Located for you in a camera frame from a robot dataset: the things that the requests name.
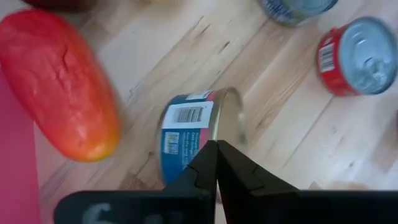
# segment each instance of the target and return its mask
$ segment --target can lid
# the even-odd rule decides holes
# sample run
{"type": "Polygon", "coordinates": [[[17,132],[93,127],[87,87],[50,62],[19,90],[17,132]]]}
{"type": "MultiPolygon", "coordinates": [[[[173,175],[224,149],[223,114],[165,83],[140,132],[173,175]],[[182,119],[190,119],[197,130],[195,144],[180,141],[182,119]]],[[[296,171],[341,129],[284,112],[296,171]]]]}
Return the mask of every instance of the can lid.
{"type": "Polygon", "coordinates": [[[331,9],[338,0],[289,0],[289,5],[299,11],[317,15],[331,9]]]}
{"type": "Polygon", "coordinates": [[[384,92],[395,80],[398,48],[395,34],[373,17],[353,21],[345,30],[339,61],[348,83],[363,94],[384,92]]]}

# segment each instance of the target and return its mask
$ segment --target pink board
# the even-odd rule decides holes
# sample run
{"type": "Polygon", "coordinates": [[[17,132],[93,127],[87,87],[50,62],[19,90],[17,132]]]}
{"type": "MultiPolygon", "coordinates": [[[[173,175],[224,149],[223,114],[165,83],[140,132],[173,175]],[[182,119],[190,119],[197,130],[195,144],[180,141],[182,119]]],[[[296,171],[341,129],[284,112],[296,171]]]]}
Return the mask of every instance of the pink board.
{"type": "Polygon", "coordinates": [[[33,121],[0,72],[0,223],[39,224],[33,121]]]}

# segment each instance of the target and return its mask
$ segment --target light wood surface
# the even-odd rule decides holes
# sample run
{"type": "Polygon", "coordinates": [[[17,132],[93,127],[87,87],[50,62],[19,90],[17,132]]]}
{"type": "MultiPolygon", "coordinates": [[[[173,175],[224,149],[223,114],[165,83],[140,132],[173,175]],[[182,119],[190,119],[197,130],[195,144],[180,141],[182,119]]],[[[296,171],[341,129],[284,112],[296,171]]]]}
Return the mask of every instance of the light wood surface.
{"type": "MultiPolygon", "coordinates": [[[[23,7],[6,2],[0,8],[23,7]]],[[[108,73],[124,137],[113,157],[84,164],[63,158],[36,128],[43,222],[78,190],[161,189],[155,131],[166,102],[226,86],[243,96],[248,156],[281,179],[300,189],[398,189],[397,84],[337,98],[315,72],[320,37],[365,15],[398,29],[396,0],[339,1],[299,28],[270,21],[255,0],[102,0],[89,13],[63,15],[108,73]]]]}

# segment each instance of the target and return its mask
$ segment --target red can label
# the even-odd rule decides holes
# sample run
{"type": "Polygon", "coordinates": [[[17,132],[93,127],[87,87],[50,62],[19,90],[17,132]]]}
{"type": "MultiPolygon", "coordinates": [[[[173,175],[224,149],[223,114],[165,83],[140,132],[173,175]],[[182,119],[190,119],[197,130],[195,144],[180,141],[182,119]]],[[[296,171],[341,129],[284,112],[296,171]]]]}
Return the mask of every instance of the red can label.
{"type": "Polygon", "coordinates": [[[333,29],[321,40],[317,51],[317,70],[326,87],[336,96],[360,95],[347,81],[340,66],[341,37],[348,26],[333,29]]]}

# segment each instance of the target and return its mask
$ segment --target can label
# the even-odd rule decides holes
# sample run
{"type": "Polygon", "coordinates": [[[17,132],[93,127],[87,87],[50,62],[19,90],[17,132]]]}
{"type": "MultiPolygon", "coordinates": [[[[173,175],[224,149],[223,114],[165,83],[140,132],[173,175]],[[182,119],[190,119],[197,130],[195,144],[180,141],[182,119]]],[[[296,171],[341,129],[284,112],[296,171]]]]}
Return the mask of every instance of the can label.
{"type": "Polygon", "coordinates": [[[356,96],[359,93],[348,83],[340,66],[341,37],[347,26],[332,29],[321,40],[317,51],[317,70],[326,87],[336,96],[356,96]]]}
{"type": "Polygon", "coordinates": [[[160,163],[166,184],[173,182],[209,140],[216,91],[176,96],[162,124],[160,163]]]}
{"type": "Polygon", "coordinates": [[[310,21],[311,16],[293,10],[286,0],[262,0],[267,14],[275,21],[290,26],[300,26],[310,21]]]}

